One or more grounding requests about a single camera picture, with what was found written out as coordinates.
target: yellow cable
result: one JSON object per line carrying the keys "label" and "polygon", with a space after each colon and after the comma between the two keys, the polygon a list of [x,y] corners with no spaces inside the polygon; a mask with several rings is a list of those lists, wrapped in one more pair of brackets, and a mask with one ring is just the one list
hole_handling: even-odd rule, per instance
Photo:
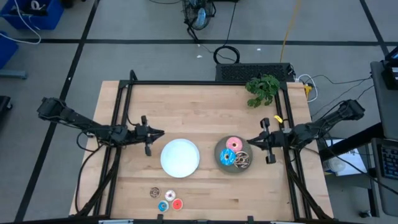
{"label": "yellow cable", "polygon": [[287,28],[286,31],[286,35],[285,35],[285,39],[284,39],[284,43],[282,44],[282,51],[280,53],[280,60],[279,63],[282,63],[282,57],[284,56],[284,49],[285,49],[285,44],[286,44],[286,40],[287,40],[287,36],[289,36],[289,31],[292,29],[293,24],[294,24],[294,20],[296,18],[297,12],[300,9],[300,5],[301,5],[301,0],[296,0],[296,5],[294,6],[294,10],[293,10],[293,16],[292,19],[290,20],[290,24],[289,27]]}

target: donut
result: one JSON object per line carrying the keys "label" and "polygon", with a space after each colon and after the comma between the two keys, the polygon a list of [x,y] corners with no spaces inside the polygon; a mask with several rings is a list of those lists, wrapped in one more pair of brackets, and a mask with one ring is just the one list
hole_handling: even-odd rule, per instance
{"label": "donut", "polygon": [[236,153],[234,165],[239,169],[246,169],[250,165],[250,156],[248,153],[241,151]]}
{"label": "donut", "polygon": [[220,153],[220,161],[225,166],[230,166],[234,164],[236,155],[232,149],[223,149]]}
{"label": "donut", "polygon": [[176,211],[181,210],[183,202],[181,199],[177,198],[172,202],[172,208]]}
{"label": "donut", "polygon": [[157,198],[157,197],[159,197],[159,195],[160,195],[160,189],[157,188],[157,187],[151,188],[151,189],[150,189],[150,192],[149,192],[149,195],[150,195],[152,198]]}
{"label": "donut", "polygon": [[157,205],[157,208],[161,211],[161,212],[166,212],[169,209],[169,203],[166,202],[165,200],[162,200],[159,202],[159,204]]}
{"label": "donut", "polygon": [[242,141],[240,140],[240,138],[230,137],[226,141],[226,147],[228,149],[232,149],[234,152],[239,152],[240,150],[242,150],[243,144],[242,144]]}
{"label": "donut", "polygon": [[171,202],[172,200],[175,199],[175,192],[173,190],[168,190],[166,191],[166,194],[164,195],[167,201]]}

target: concrete floor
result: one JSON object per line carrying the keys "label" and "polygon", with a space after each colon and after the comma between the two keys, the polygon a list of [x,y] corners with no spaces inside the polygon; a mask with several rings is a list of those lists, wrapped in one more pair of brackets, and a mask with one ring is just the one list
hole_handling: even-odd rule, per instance
{"label": "concrete floor", "polygon": [[[396,16],[398,2],[365,2],[382,38],[389,42],[389,50],[392,50],[398,42],[398,30],[392,29],[395,21],[391,19]],[[47,122],[37,118],[36,109],[40,100],[43,96],[59,97],[68,74],[73,73],[72,60],[95,1],[75,3],[74,8],[65,10],[55,30],[40,31],[47,44],[20,44],[18,52],[4,67],[25,70],[29,77],[27,80],[0,79],[0,95],[11,96],[14,103],[0,132],[0,222],[15,219],[49,128]],[[229,39],[283,40],[294,4],[294,0],[241,0],[236,7]],[[208,27],[197,33],[200,39],[226,38],[233,3],[216,2],[216,7],[216,17]],[[85,44],[68,91],[68,105],[92,117],[101,82],[127,79],[130,69],[134,69],[140,80],[214,80],[213,55],[196,44],[178,43],[179,40],[190,40],[181,9],[181,3],[161,5],[148,0],[101,0],[87,39],[143,41]],[[0,30],[15,38],[34,38],[29,31],[13,29],[4,19],[0,19]],[[69,44],[50,43],[51,39]],[[174,44],[150,44],[144,40],[176,41]],[[302,41],[301,44],[287,45],[283,59],[294,66],[297,74],[322,74],[336,82],[367,78],[369,63],[383,59],[379,40],[359,0],[302,0],[289,40]],[[246,43],[234,44],[241,53],[242,63],[279,61],[281,45]],[[214,50],[220,44],[206,46]],[[233,57],[229,52],[220,53]],[[315,81],[319,97],[310,103],[313,114],[353,86],[352,83],[332,85],[322,77]],[[368,80],[340,100],[355,99],[371,85],[372,81]],[[379,121],[374,90],[367,91],[359,102],[366,109],[365,117],[360,121],[337,125],[331,130],[332,136],[345,138]],[[333,105],[324,108],[314,119]],[[68,215],[83,156],[75,144],[77,134],[74,129],[57,126],[24,220]],[[334,181],[328,181],[328,189],[335,217],[340,220],[361,223],[398,221],[385,214],[381,218],[358,218],[360,210],[369,208],[367,193],[363,189]]]}

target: wooden tabletop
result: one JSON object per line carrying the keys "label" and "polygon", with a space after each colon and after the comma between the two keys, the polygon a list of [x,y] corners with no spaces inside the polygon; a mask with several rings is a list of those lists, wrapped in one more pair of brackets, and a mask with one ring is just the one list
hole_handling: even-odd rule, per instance
{"label": "wooden tabletop", "polygon": [[[118,82],[103,82],[95,121],[110,124],[117,86]],[[295,124],[309,122],[310,113],[302,84],[288,83],[288,88]],[[277,121],[273,118],[275,103],[248,108],[246,102],[250,97],[252,95],[243,86],[134,85],[130,120],[138,123],[141,122],[140,117],[146,115],[149,125],[165,130],[165,135],[151,147],[151,157],[145,155],[143,144],[123,149],[111,218],[156,219],[160,213],[157,204],[164,200],[168,189],[173,189],[183,200],[183,208],[180,211],[170,208],[164,213],[165,219],[247,220],[247,216],[252,215],[255,220],[293,220],[282,149],[274,149],[277,162],[267,165],[266,152],[252,146],[252,164],[246,172],[238,175],[225,174],[216,165],[214,148],[222,137],[254,138],[262,131],[259,122],[265,117],[270,118],[270,131],[278,130]],[[183,179],[167,175],[160,165],[163,147],[177,138],[191,140],[200,151],[198,169]],[[96,141],[89,139],[87,148],[95,147]],[[308,147],[317,151],[314,142]],[[83,170],[80,208],[98,186],[104,152],[101,150],[95,154]],[[333,216],[319,156],[303,150],[301,158],[308,191],[326,214]],[[150,197],[152,187],[161,189],[159,198]],[[103,197],[102,213],[105,199]],[[302,205],[300,194],[297,194],[297,199]]]}

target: potted plant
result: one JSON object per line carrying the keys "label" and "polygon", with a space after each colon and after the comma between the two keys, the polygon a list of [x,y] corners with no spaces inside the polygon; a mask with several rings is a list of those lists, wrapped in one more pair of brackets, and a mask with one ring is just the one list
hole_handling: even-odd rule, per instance
{"label": "potted plant", "polygon": [[248,106],[256,108],[261,105],[263,100],[265,101],[264,106],[268,106],[279,90],[279,81],[272,75],[261,75],[259,78],[253,78],[247,82],[246,89],[256,96],[248,100]]}

